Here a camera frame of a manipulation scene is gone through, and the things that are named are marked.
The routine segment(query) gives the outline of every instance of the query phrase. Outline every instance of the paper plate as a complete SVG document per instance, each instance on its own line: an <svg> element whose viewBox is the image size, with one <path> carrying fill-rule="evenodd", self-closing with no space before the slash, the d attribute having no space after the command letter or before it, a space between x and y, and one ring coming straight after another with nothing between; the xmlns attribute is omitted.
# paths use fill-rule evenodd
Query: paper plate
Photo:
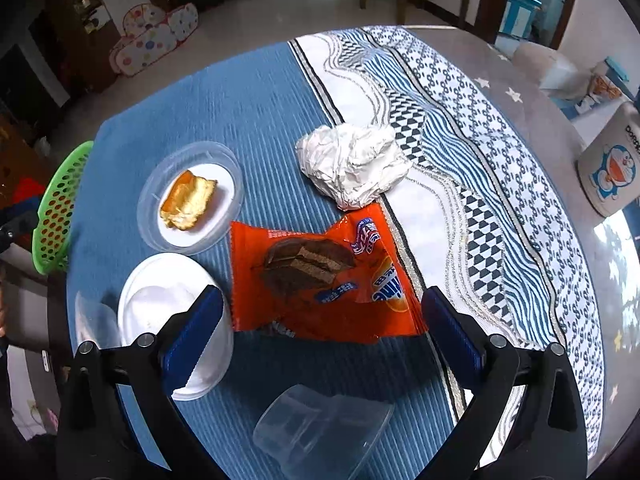
<svg viewBox="0 0 640 480"><path fill-rule="evenodd" d="M180 231L165 226L159 211L174 182L186 170L217 180L218 185L202 218L192 229ZM197 254L226 234L243 200L242 172L233 152L218 142L194 142L162 160L149 175L138 199L138 230L145 243L155 250Z"/></svg>
<svg viewBox="0 0 640 480"><path fill-rule="evenodd" d="M150 308L148 313L135 312L130 308L130 299L142 288L162 286L179 287L180 294L189 294L197 298L207 285L218 286L209 273L199 264L186 256L175 253L155 254L140 263L127 278L120 301L118 302L118 330L123 346L132 344L142 333L157 333L173 314L184 312L185 308L176 307L173 312L159 312ZM184 388L174 391L174 400L193 400L204 396L225 375L231 362L234 347L234 334L231 327L231 314L225 298L224 311L209 342L196 364L196 367Z"/></svg>

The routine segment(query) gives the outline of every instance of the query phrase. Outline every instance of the plastic bowl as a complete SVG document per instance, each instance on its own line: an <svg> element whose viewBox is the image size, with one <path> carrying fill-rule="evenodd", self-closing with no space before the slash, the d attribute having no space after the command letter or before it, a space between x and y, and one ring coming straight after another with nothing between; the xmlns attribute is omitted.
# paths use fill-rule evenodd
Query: plastic bowl
<svg viewBox="0 0 640 480"><path fill-rule="evenodd" d="M393 411L386 402L327 397L297 384L262 414L253 441L289 480L353 480Z"/></svg>
<svg viewBox="0 0 640 480"><path fill-rule="evenodd" d="M159 211L174 181L186 170L215 179L218 186L194 228L180 231L166 227ZM194 142L169 155L149 175L138 199L138 230L145 243L157 251L187 256L201 253L229 231L243 200L242 172L234 153L219 142Z"/></svg>

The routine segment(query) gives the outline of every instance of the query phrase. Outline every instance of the blue tablecloth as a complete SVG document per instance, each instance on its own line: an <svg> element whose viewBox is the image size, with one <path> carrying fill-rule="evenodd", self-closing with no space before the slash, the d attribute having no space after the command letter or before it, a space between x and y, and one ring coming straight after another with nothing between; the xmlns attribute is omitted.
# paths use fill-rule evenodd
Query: blue tablecloth
<svg viewBox="0 0 640 480"><path fill-rule="evenodd" d="M301 135L334 122L326 110L292 48L277 44L212 65L106 121L73 216L67 289L72 338L76 293L116 308L129 273L154 253L138 233L138 197L153 168L185 144L215 140L236 154L246 185L240 221L300 232L331 225L339 211L301 175L293 150ZM228 295L228 236L194 259ZM231 479L257 480L283 478L276 462L253 446L251 434L289 386L393 402L390 425L358 478L413 479L452 429L441 373L425 336L361 346L238 333L222 382L178 407ZM123 388L123 398L148 457L164 463L130 390Z"/></svg>

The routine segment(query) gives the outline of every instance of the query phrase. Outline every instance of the white patterned fabric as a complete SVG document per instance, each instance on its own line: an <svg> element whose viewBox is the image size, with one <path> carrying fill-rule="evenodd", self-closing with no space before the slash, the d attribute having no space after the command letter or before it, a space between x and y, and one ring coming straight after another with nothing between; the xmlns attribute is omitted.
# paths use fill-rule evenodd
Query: white patterned fabric
<svg viewBox="0 0 640 480"><path fill-rule="evenodd" d="M604 388L598 309L575 231L534 155L466 75L403 28L314 34L291 46L334 118L391 124L414 162L386 201L422 282L516 346L566 347L592 456ZM494 435L494 456L521 394Z"/></svg>

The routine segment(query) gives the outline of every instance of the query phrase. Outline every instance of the plastic bag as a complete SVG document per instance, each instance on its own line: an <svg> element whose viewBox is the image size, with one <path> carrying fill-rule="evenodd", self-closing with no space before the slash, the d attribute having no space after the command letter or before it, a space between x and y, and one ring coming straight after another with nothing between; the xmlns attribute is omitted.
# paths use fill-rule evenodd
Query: plastic bag
<svg viewBox="0 0 640 480"><path fill-rule="evenodd" d="M232 222L231 262L235 330L360 343L426 330L378 204L324 235Z"/></svg>

